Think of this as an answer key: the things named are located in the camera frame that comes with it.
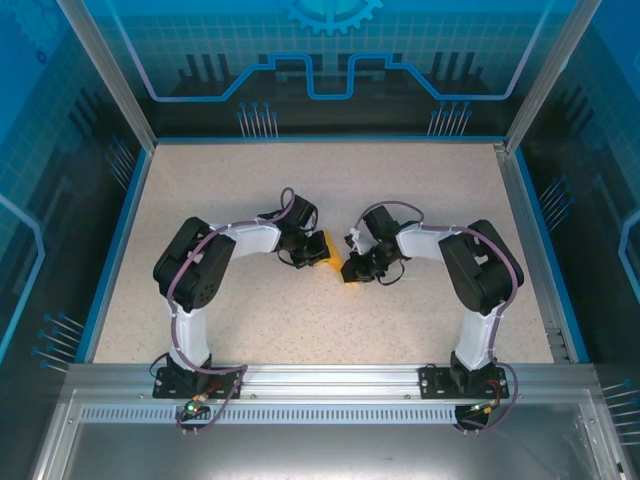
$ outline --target metal extrusion bar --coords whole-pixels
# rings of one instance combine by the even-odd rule
[[[555,346],[554,360],[561,361],[566,354],[572,362],[579,362],[577,351],[571,341],[562,302],[555,288],[551,265],[545,254],[542,237],[536,226],[535,215],[515,157],[507,154],[502,145],[496,146],[496,157],[522,242],[522,250],[527,259],[531,284],[538,299],[545,330],[550,332],[553,329],[560,329],[565,340],[564,345]]]
[[[382,403],[473,404],[474,399],[421,400],[417,369],[423,365],[256,365],[250,366],[240,399],[234,404]],[[604,402],[595,369],[588,364],[516,365],[520,399],[526,404],[580,403],[585,392]],[[73,364],[61,402],[182,405],[182,400],[151,398],[147,365]]]
[[[515,152],[522,142],[601,1],[578,0],[507,132],[508,153]]]
[[[129,88],[91,14],[84,3],[80,1],[58,0],[58,5],[67,17],[122,114],[129,122],[142,148],[152,154],[157,143],[153,130],[140,109],[133,92]]]

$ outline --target transparent wall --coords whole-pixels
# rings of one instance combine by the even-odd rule
[[[140,153],[57,4],[27,3],[0,1],[3,479],[27,478],[77,347],[45,315],[82,330]]]
[[[602,2],[522,147],[604,386],[625,378],[640,383],[638,18],[634,0]],[[617,413],[625,409],[636,408]],[[626,418],[631,424],[621,431],[634,430],[637,417]]]
[[[574,0],[87,0],[159,136],[504,135]]]

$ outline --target enclosure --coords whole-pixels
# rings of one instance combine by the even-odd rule
[[[636,478],[638,20],[632,0],[0,0],[0,477]],[[350,288],[278,252],[234,260],[206,309],[213,363],[247,370],[183,438],[191,395],[154,398],[177,345],[154,266],[186,219],[284,211],[284,187],[342,261],[381,200],[491,222],[524,272],[496,428],[461,427],[480,397],[425,393],[464,333],[446,260]]]

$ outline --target blue border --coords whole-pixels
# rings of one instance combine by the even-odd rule
[[[636,276],[636,273],[631,266],[631,262],[629,261],[629,257],[627,256],[629,234],[631,233],[631,228],[633,228],[633,226],[638,222],[640,222],[640,208],[631,213],[622,224],[620,244],[618,245],[618,257],[620,258],[620,262],[622,262],[622,267],[627,274],[631,288],[633,288],[633,293],[635,293],[636,299],[638,300],[638,303],[640,303],[640,282],[638,282],[638,277]]]
[[[494,101],[502,101],[506,100],[511,96],[518,80],[520,79],[520,75],[524,70],[527,61],[533,51],[534,46],[538,41],[538,37],[540,36],[540,32],[542,31],[543,26],[547,21],[547,17],[551,13],[551,10],[554,7],[556,0],[549,0],[546,8],[542,12],[540,19],[538,20],[538,24],[536,25],[535,30],[533,31],[531,38],[529,39],[529,43],[525,48],[520,61],[513,73],[513,77],[509,82],[507,90],[503,94],[444,94],[438,92],[431,83],[420,73],[420,71],[416,68],[415,65],[408,62],[395,62],[393,60],[393,52],[360,52],[354,53],[349,57],[349,61],[347,63],[347,91],[345,93],[329,93],[329,94],[320,94],[316,93],[315,85],[314,85],[314,72],[313,72],[313,61],[311,57],[306,53],[300,52],[288,52],[288,53],[269,53],[267,55],[267,63],[264,64],[252,64],[249,65],[243,72],[240,74],[238,78],[234,80],[234,82],[227,88],[227,90],[222,95],[209,95],[209,96],[200,96],[200,97],[161,97],[159,96],[153,85],[151,84],[151,80],[147,75],[144,66],[142,65],[142,61],[138,56],[135,48],[133,47],[133,43],[131,39],[127,35],[127,31],[122,24],[122,20],[120,19],[120,15],[118,14],[115,5],[113,4],[113,0],[106,0],[107,7],[113,16],[113,20],[116,23],[116,27],[120,31],[122,35],[122,39],[129,50],[129,54],[131,55],[131,59],[140,74],[140,78],[149,93],[149,96],[155,100],[156,102],[166,102],[166,103],[210,103],[210,102],[225,102],[233,95],[238,88],[251,76],[253,72],[257,71],[275,71],[276,70],[276,61],[278,60],[302,60],[305,64],[306,77],[307,77],[307,94],[309,98],[313,100],[347,100],[351,98],[354,92],[355,85],[355,63],[360,59],[382,59],[385,62],[385,68],[388,70],[406,70],[409,74],[411,74],[416,81],[427,91],[429,92],[433,98],[436,100],[494,100]]]
[[[138,210],[138,204],[142,197],[142,190],[144,189],[149,168],[151,167],[151,158],[152,156],[149,155],[145,149],[142,149],[138,156],[136,168],[131,177],[129,191],[122,205],[107,259],[102,268],[100,281],[98,282],[98,287],[96,288],[96,293],[91,303],[91,309],[87,316],[87,323],[76,352],[75,361],[77,363],[85,363],[93,358],[93,350],[100,333],[102,333],[101,324],[104,322],[107,308],[113,295],[113,288],[118,273],[120,272],[122,258],[124,257],[129,235],[131,234],[131,228],[133,227],[133,220]]]
[[[7,329],[2,335],[2,341],[0,341],[0,364],[2,364],[4,356],[7,353],[7,349],[9,348],[9,344],[11,343],[11,339],[13,338],[13,334],[15,333],[18,326],[18,322],[20,321],[20,317],[22,316],[24,307],[27,304],[27,300],[29,299],[29,295],[31,295],[33,285],[38,278],[38,273],[40,272],[40,267],[42,267],[42,263],[44,262],[44,257],[46,254],[44,250],[44,240],[42,238],[42,232],[40,230],[40,225],[38,225],[38,222],[34,220],[28,213],[18,208],[15,203],[13,203],[4,195],[0,195],[0,205],[6,207],[11,213],[18,217],[18,219],[22,223],[24,223],[31,229],[36,242],[36,248],[38,249],[38,256],[33,263],[33,267],[31,267],[29,277],[27,277],[27,281],[24,284],[24,288],[22,289],[22,293],[20,294],[18,303],[16,304],[13,313],[11,314],[11,319],[9,320],[9,324],[7,325]]]
[[[553,275],[553,279],[556,283],[556,290],[558,292],[558,296],[560,297],[560,303],[562,304],[562,309],[564,310],[564,314],[567,319],[567,326],[569,327],[568,333],[571,338],[565,340],[571,341],[571,343],[573,344],[576,355],[578,357],[578,361],[580,363],[589,363],[589,354],[587,353],[587,349],[584,345],[584,340],[582,339],[582,334],[580,333],[578,320],[576,319],[576,314],[573,311],[573,305],[571,305],[571,300],[569,299],[569,292],[567,291],[567,286],[564,283],[564,278],[562,277],[562,272],[560,271],[558,258],[556,257],[555,250],[553,249],[553,244],[551,243],[551,236],[549,235],[547,226],[544,223],[544,217],[542,216],[540,203],[538,202],[538,197],[536,196],[535,189],[533,188],[533,182],[531,181],[531,176],[529,175],[529,170],[527,169],[524,155],[522,154],[522,150],[520,149],[520,147],[518,147],[518,149],[516,150],[515,157],[516,161],[518,162],[520,173],[522,174],[524,187],[527,191],[527,195],[529,196],[529,202],[531,203],[531,208],[533,209],[533,215],[536,219],[540,237],[542,237],[542,244],[547,254],[549,265],[551,266],[551,274]]]
[[[503,143],[504,137],[498,135],[473,135],[468,137],[433,136],[433,135],[327,135],[327,136],[283,136],[283,137],[158,137],[161,143],[176,144],[204,144],[204,143],[306,143],[306,142],[415,142],[424,140],[427,142],[451,142],[457,143]]]

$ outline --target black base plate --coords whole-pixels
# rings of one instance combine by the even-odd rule
[[[418,369],[418,385],[420,386],[420,396],[423,400],[434,399],[479,399],[493,400],[496,398],[495,390],[487,384],[487,380],[505,380],[505,384],[500,388],[500,399],[509,398],[509,385],[506,383],[504,369],[495,367],[490,374],[485,377],[485,381],[472,389],[468,394],[463,395],[458,390],[458,386],[451,379],[449,367],[436,367],[427,365]]]
[[[233,388],[234,383],[238,380],[238,373],[228,373],[226,375],[208,375],[210,381],[207,382],[207,387],[214,385],[215,382],[220,383],[220,387],[209,394],[209,399],[225,399],[229,392]],[[178,383],[173,378],[173,373],[167,367],[158,369],[156,373],[156,382],[153,386],[153,398],[184,398],[189,399],[202,393],[196,391],[186,391],[184,384]],[[234,392],[232,399],[240,398],[240,390],[242,385],[239,386]]]

